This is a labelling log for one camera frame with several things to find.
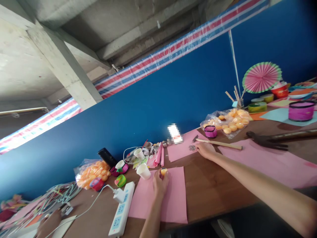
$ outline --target blue wall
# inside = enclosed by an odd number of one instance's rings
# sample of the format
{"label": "blue wall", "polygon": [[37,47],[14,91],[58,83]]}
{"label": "blue wall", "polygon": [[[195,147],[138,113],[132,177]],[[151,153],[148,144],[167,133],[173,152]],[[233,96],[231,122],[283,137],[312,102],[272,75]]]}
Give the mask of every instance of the blue wall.
{"label": "blue wall", "polygon": [[241,90],[245,72],[263,61],[279,65],[288,83],[317,76],[315,14],[309,1],[283,0],[231,30]]}
{"label": "blue wall", "polygon": [[[262,61],[280,65],[288,82],[315,76],[316,29],[300,0],[283,0],[238,25],[232,36],[239,78]],[[224,92],[234,85],[226,33],[2,155],[0,200],[14,193],[32,199],[74,180],[73,168],[85,158],[98,158],[100,148],[120,160],[128,147],[165,139],[170,123],[177,123],[182,132],[194,129],[208,113],[230,107]]]}
{"label": "blue wall", "polygon": [[0,200],[14,193],[34,198],[74,180],[73,168],[85,158],[97,159],[103,147],[121,160],[126,148],[166,139],[173,122],[184,132],[197,128],[208,113],[230,107],[224,92],[234,84],[224,34],[2,155]]}

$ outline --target hand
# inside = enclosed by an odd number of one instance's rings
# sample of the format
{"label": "hand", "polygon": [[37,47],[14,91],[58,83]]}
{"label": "hand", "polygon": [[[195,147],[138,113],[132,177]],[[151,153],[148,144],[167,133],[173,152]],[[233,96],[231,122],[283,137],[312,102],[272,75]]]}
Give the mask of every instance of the hand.
{"label": "hand", "polygon": [[212,157],[217,154],[212,144],[201,142],[195,145],[196,150],[206,159],[212,160]]}
{"label": "hand", "polygon": [[166,171],[165,176],[163,179],[160,178],[161,170],[157,170],[154,174],[153,179],[153,188],[154,188],[154,194],[155,196],[161,196],[164,197],[164,194],[167,190],[167,185],[169,181],[169,173]]}
{"label": "hand", "polygon": [[62,221],[62,215],[60,209],[54,211],[48,218],[41,220],[40,225],[37,229],[37,237],[47,237],[56,227],[59,226]]}

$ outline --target white power strip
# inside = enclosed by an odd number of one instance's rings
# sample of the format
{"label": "white power strip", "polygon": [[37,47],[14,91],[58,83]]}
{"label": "white power strip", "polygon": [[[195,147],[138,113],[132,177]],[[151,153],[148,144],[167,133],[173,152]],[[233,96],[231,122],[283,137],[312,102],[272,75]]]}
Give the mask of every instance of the white power strip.
{"label": "white power strip", "polygon": [[120,237],[124,233],[125,224],[126,224],[126,220],[128,219],[128,213],[130,210],[134,188],[135,188],[134,182],[130,182],[125,185],[124,202],[119,203],[118,209],[115,214],[115,218],[113,219],[113,222],[109,231],[110,238]]}

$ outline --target hammer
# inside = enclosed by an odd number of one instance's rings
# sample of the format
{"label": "hammer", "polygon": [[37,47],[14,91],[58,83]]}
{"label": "hammer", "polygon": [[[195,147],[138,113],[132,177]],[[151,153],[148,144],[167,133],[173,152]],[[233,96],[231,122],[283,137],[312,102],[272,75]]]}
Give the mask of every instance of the hammer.
{"label": "hammer", "polygon": [[255,134],[252,131],[247,132],[247,136],[251,138],[255,143],[261,145],[263,147],[271,148],[271,149],[278,149],[288,151],[288,145],[278,144],[277,141],[281,140],[288,140],[288,139],[298,139],[298,138],[306,138],[306,137],[313,137],[317,136],[317,128],[311,130],[303,130],[297,132],[289,132],[274,136],[260,136]]}
{"label": "hammer", "polygon": [[193,139],[193,142],[196,142],[196,141],[207,142],[207,143],[210,143],[210,144],[221,145],[223,147],[228,147],[228,148],[232,148],[232,149],[242,150],[242,146],[227,144],[227,143],[213,141],[213,140],[202,140],[202,139],[198,139],[198,135],[195,136],[195,138]]}

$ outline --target concrete ceiling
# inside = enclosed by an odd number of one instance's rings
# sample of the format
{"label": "concrete ceiling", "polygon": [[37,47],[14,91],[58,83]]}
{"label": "concrete ceiling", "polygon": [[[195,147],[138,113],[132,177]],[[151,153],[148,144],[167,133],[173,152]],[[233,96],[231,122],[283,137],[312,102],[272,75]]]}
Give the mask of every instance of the concrete ceiling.
{"label": "concrete ceiling", "polygon": [[[0,0],[0,6],[9,5],[6,1]],[[57,31],[61,37],[71,35],[63,40],[70,44],[67,46],[71,51],[79,49],[72,53],[90,80],[94,81],[114,72],[114,69],[103,67],[103,60],[117,67],[130,65],[215,17],[228,8],[233,0],[18,2],[30,18],[36,18],[49,29]],[[30,26],[32,23],[26,22],[26,27]],[[57,103],[58,99],[69,97],[26,39],[25,24],[20,27],[22,29],[13,27],[0,16],[0,103],[35,99]],[[71,49],[74,45],[68,40],[79,47]],[[87,52],[94,54],[94,59],[86,57]]]}

